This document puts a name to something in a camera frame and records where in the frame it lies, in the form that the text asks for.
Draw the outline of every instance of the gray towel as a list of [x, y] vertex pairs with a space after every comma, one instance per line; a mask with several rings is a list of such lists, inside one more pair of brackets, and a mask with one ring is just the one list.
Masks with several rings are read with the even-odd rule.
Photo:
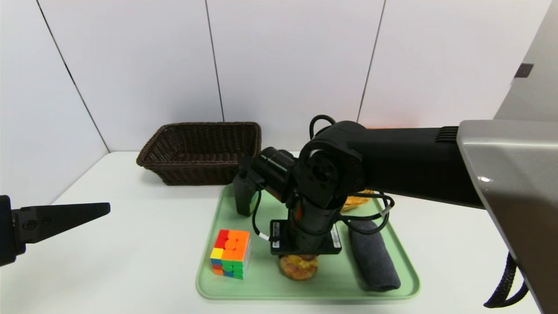
[[[376, 228], [373, 221], [350, 222], [361, 230]], [[399, 289], [401, 281], [386, 249], [382, 235], [363, 235], [349, 228], [349, 238], [353, 254], [369, 291], [385, 292]]]

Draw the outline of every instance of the bread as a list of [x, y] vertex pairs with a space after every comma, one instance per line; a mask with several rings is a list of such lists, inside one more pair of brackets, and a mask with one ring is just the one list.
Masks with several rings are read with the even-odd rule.
[[[372, 194], [372, 193], [374, 193], [374, 191], [364, 190], [361, 193]], [[368, 198], [368, 197], [349, 196], [349, 197], [347, 197], [347, 200], [345, 201], [345, 205], [343, 205], [343, 208], [341, 209], [341, 211], [344, 212], [344, 211], [351, 210], [355, 207], [358, 207], [362, 204], [365, 204], [369, 200], [370, 200], [370, 198]]]
[[316, 255], [284, 255], [279, 264], [285, 276], [294, 280], [308, 280], [318, 270]]

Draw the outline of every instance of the brown wicker basket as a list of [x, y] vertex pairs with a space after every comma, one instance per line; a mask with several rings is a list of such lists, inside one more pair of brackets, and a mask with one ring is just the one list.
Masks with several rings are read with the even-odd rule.
[[143, 147], [136, 163], [167, 185], [229, 184], [243, 155], [260, 150], [255, 122], [190, 122], [162, 126]]

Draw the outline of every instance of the rubik's cube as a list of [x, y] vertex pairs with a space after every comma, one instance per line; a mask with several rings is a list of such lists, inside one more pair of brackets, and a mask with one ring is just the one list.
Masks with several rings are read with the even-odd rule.
[[250, 248], [250, 232], [219, 230], [210, 256], [213, 272], [225, 277], [244, 279]]

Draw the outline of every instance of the green tray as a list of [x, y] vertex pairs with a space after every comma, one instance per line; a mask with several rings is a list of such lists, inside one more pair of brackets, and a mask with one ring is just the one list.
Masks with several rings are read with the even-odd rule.
[[[379, 209], [378, 202], [373, 199], [351, 210], [350, 215], [372, 215]], [[263, 192], [256, 215], [256, 224], [259, 229], [269, 235], [270, 220], [285, 219], [286, 217], [285, 205], [279, 203], [267, 192]], [[237, 214], [233, 186], [228, 185], [221, 193], [205, 245], [196, 279], [198, 292], [208, 299], [333, 299], [348, 301], [402, 300], [412, 298], [419, 293], [419, 277], [391, 224], [388, 223], [381, 234], [401, 280], [401, 287], [388, 292], [368, 292], [361, 289], [362, 280], [351, 252], [347, 226], [338, 222], [337, 228], [343, 246], [341, 253], [339, 255], [320, 255], [318, 272], [310, 280], [294, 281], [281, 273], [279, 258], [270, 254], [270, 243], [253, 232], [252, 218]], [[251, 232], [252, 253], [244, 279], [218, 276], [211, 270], [209, 255], [220, 229]]]

